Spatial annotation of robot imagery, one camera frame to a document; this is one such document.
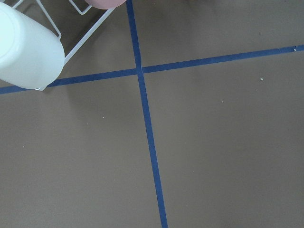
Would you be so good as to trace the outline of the white cup rack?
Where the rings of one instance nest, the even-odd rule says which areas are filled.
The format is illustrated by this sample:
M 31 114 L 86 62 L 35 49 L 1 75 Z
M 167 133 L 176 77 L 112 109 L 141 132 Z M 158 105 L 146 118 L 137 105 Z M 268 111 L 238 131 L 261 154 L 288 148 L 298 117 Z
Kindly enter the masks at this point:
M 48 14 L 47 10 L 43 6 L 42 2 L 40 0 L 36 0 L 36 3 L 44 13 L 44 15 L 47 17 L 48 21 L 52 25 L 52 27 L 55 29 L 56 33 L 58 34 L 58 38 L 61 39 L 62 34 L 54 21 L 52 20 L 52 17 Z M 73 8 L 78 12 L 80 15 L 85 15 L 91 8 L 93 8 L 92 5 L 88 5 L 84 10 L 81 10 L 77 4 L 73 0 L 69 0 L 69 3 L 73 6 Z M 68 63 L 68 61 L 76 54 L 76 52 L 86 43 L 86 41 L 93 35 L 93 33 L 102 25 L 102 23 L 108 18 L 108 16 L 117 8 L 112 7 L 109 9 L 105 9 L 105 13 L 96 21 L 96 23 L 82 36 L 82 38 L 76 43 L 76 45 L 71 49 L 71 51 L 67 54 L 64 61 L 64 66 Z

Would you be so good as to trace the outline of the pink cup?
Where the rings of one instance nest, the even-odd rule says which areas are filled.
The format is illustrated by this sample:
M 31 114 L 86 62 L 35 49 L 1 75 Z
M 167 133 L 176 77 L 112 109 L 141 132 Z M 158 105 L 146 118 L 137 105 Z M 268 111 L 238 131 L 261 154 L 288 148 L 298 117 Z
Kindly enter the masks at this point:
M 94 8 L 108 10 L 122 5 L 126 0 L 85 0 L 85 2 Z

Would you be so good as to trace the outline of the white cup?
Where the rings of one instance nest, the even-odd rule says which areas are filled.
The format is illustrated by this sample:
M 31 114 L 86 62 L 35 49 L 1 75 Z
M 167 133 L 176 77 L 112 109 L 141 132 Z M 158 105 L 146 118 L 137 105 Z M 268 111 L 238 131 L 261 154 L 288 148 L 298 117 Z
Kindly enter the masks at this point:
M 5 3 L 0 4 L 0 78 L 43 90 L 60 75 L 65 53 L 58 36 Z

